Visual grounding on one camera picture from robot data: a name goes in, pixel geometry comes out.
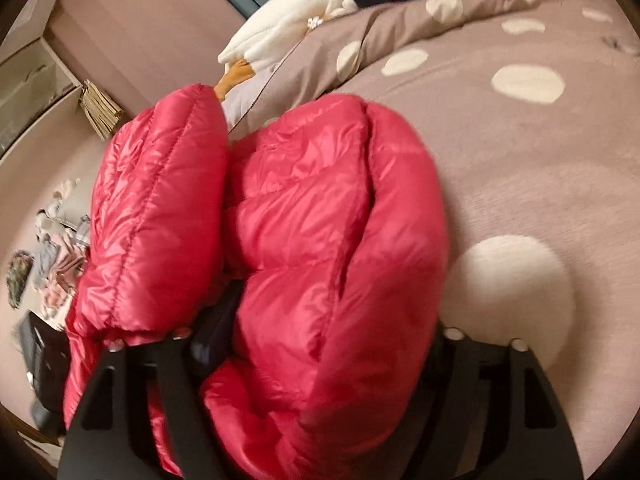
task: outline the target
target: bed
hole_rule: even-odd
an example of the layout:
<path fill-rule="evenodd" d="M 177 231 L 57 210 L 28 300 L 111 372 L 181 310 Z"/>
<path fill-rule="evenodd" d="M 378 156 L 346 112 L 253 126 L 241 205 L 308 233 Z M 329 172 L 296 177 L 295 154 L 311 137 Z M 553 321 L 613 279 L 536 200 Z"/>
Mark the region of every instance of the bed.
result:
<path fill-rule="evenodd" d="M 442 320 L 532 346 L 586 476 L 640 405 L 639 56 L 616 0 L 414 0 L 321 24 L 223 104 L 232 139 L 328 92 L 407 118 L 448 209 Z"/>

